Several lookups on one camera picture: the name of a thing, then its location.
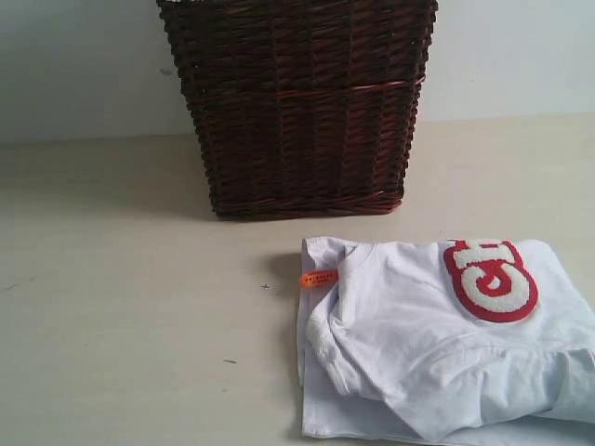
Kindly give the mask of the white t-shirt red lettering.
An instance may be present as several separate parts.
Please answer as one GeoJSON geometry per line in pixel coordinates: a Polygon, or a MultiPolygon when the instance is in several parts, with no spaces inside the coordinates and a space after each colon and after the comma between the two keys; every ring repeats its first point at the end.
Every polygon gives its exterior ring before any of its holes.
{"type": "Polygon", "coordinates": [[[590,445],[594,314],[535,240],[312,237],[297,314],[302,433],[431,445],[590,445]]]}

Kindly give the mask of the dark brown wicker basket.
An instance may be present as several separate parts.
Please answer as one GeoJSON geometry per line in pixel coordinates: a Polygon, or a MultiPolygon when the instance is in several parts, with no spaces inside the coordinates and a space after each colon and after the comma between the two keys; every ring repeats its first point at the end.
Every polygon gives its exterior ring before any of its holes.
{"type": "Polygon", "coordinates": [[[435,0],[158,7],[219,218],[401,203],[435,0]]]}

